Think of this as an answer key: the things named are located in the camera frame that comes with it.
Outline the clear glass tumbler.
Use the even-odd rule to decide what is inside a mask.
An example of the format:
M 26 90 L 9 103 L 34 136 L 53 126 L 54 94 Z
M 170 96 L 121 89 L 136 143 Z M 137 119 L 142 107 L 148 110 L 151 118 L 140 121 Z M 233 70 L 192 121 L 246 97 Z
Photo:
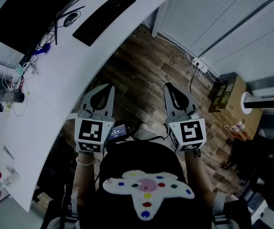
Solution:
M 0 102 L 4 103 L 23 103 L 25 99 L 24 93 L 14 92 L 11 90 L 0 90 Z

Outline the black office chair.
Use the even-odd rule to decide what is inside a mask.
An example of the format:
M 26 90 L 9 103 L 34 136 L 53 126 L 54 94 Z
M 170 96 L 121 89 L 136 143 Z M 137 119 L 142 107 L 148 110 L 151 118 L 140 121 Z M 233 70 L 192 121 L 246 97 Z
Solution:
M 63 136 L 58 136 L 51 148 L 37 181 L 32 200 L 45 193 L 52 199 L 62 199 L 64 186 L 73 184 L 76 169 L 76 152 Z
M 268 207 L 274 209 L 274 139 L 256 135 L 252 140 L 227 139 L 231 155 L 221 167 L 224 170 L 236 165 L 236 175 L 249 185 L 254 193 L 263 196 Z

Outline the person's light trousers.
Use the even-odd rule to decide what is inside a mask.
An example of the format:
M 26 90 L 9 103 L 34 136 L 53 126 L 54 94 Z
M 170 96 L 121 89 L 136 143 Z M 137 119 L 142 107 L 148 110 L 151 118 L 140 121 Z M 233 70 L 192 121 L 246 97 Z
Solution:
M 142 141 L 158 141 L 158 140 L 164 141 L 165 140 L 164 136 L 159 134 L 152 127 L 148 126 L 145 123 L 142 123 L 139 126 L 139 129 L 136 131 L 133 137 L 137 140 L 142 140 Z

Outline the black computer mouse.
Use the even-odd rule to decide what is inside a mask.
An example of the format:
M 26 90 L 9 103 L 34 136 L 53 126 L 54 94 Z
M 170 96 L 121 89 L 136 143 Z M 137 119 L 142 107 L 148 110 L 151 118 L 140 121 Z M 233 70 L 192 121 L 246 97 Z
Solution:
M 71 26 L 71 25 L 76 21 L 77 18 L 78 18 L 78 13 L 77 13 L 77 12 L 74 12 L 74 13 L 69 14 L 69 15 L 66 17 L 66 19 L 64 20 L 63 26 L 64 26 L 64 27 L 69 27 L 69 26 Z

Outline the black shirt with star patch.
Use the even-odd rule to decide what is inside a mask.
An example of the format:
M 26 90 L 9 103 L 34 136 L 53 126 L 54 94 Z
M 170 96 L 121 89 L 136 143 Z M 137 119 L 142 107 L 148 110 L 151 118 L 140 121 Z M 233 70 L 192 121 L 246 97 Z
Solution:
M 252 229 L 246 201 L 214 193 L 210 208 L 163 142 L 126 141 L 108 148 L 89 203 L 72 192 L 72 211 L 47 212 L 41 229 Z

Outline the brown cardboard box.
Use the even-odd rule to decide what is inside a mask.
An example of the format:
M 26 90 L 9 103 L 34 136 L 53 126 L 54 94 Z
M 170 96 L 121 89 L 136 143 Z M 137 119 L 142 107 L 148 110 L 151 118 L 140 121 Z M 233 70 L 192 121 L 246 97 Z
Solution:
M 252 140 L 257 132 L 262 117 L 262 109 L 254 109 L 245 114 L 241 108 L 244 92 L 252 92 L 244 80 L 237 74 L 222 84 L 211 103 L 208 112 L 218 116 L 222 128 L 230 138 L 242 141 Z

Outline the black curved monitor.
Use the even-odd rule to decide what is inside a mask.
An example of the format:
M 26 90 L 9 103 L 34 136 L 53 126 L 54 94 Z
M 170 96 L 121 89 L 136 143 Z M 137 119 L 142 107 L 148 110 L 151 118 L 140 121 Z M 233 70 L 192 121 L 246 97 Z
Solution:
M 6 0 L 0 8 L 0 42 L 32 55 L 57 14 L 71 0 Z

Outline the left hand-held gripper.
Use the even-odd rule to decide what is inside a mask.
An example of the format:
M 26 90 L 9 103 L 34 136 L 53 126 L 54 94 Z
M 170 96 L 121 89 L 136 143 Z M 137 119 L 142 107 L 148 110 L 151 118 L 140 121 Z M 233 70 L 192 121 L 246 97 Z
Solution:
M 112 84 L 100 85 L 84 96 L 75 118 L 76 152 L 103 152 L 115 123 L 112 118 L 114 97 L 115 87 Z

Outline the small black display device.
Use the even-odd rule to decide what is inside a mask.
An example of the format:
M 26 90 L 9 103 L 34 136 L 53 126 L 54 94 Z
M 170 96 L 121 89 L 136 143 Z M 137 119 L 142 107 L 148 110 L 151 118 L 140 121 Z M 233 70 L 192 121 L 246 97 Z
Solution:
M 111 134 L 108 138 L 109 142 L 120 142 L 126 138 L 129 138 L 132 133 L 132 123 L 125 119 L 115 122 L 112 128 Z

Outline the person's left forearm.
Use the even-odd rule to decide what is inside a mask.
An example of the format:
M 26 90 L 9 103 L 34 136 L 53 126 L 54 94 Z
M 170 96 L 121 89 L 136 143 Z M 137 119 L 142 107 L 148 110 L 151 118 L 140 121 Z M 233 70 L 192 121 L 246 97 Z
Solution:
M 79 153 L 76 163 L 73 193 L 77 191 L 77 205 L 85 207 L 95 193 L 94 154 Z

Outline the black keyboard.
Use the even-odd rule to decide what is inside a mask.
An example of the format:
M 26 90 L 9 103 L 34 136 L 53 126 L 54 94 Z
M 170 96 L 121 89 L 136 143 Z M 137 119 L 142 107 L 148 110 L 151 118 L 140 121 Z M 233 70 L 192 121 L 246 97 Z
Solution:
M 136 0 L 108 0 L 87 18 L 73 33 L 73 37 L 87 46 L 96 39 Z

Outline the white power strip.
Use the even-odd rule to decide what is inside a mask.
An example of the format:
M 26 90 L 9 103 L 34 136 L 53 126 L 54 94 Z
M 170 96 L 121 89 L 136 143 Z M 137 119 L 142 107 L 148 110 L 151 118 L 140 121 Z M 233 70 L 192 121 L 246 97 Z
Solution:
M 193 58 L 192 64 L 199 70 L 199 72 L 206 73 L 208 71 L 207 65 L 196 57 Z

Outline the person's right forearm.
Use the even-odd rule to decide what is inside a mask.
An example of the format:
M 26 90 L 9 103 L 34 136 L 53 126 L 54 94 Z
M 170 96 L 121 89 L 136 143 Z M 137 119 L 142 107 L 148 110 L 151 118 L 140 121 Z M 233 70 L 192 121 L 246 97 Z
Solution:
M 215 200 L 215 193 L 201 157 L 194 156 L 192 151 L 184 153 L 188 184 L 195 195 L 202 197 L 208 207 L 212 207 Z

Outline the white round stand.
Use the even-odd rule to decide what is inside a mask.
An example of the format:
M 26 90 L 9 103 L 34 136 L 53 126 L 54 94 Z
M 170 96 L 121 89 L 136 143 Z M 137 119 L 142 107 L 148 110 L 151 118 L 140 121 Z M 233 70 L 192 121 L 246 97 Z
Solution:
M 274 95 L 251 96 L 249 92 L 244 92 L 241 108 L 245 114 L 250 114 L 254 109 L 262 109 L 265 114 L 274 114 Z

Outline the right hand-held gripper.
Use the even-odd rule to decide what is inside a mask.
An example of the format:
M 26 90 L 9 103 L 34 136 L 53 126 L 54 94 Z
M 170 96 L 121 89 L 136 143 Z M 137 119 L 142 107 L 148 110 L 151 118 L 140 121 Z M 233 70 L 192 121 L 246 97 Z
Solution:
M 207 136 L 205 119 L 196 111 L 195 98 L 187 88 L 176 83 L 166 83 L 163 90 L 168 116 L 165 124 L 174 151 L 179 153 L 199 149 L 206 143 Z

